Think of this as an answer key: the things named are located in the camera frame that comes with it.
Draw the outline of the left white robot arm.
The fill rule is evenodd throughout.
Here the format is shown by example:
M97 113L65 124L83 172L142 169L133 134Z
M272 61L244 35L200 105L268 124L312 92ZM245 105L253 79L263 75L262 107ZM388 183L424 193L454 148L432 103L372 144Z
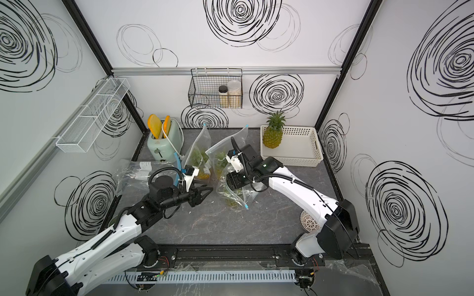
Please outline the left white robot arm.
M152 173L149 192L136 204L123 208L116 222L79 247L55 259L49 255L33 267L28 282L28 296L83 296L109 278L130 268L153 268L169 259L145 232L161 219L166 210L177 211L182 204L201 204L213 191L202 181L195 181L198 169L179 170L168 166Z

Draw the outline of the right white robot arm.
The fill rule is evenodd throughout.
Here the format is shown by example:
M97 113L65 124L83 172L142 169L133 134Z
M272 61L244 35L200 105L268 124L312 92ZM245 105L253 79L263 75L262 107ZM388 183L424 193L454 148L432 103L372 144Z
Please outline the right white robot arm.
M226 159L233 171L229 172L225 179L232 191L247 185L258 191L255 185L263 185L264 191L272 189L283 194L316 222L316 230L301 234L294 241L291 251L293 261L303 265L307 259L320 254L341 260L354 246L359 234L359 223L353 204L322 194L297 178L277 159L263 159L257 155L251 145L240 148L235 138L231 137L230 141L232 148Z

